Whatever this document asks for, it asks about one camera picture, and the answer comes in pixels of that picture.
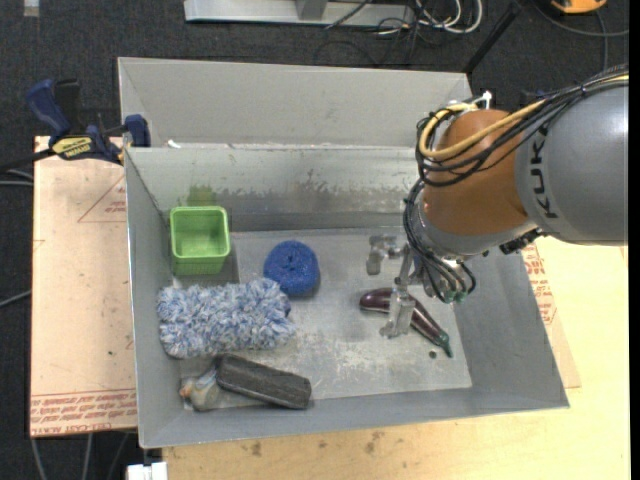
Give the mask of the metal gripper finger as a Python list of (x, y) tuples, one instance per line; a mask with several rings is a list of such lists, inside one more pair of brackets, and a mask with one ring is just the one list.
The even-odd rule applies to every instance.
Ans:
[(386, 323), (379, 330), (380, 335), (386, 338), (406, 335), (411, 326), (415, 303), (406, 290), (391, 288), (385, 294), (388, 297), (389, 314)]
[(385, 258), (398, 258), (403, 251), (395, 235), (370, 236), (369, 245), (369, 255), (366, 259), (366, 272), (368, 275), (378, 275), (381, 272), (381, 263)]

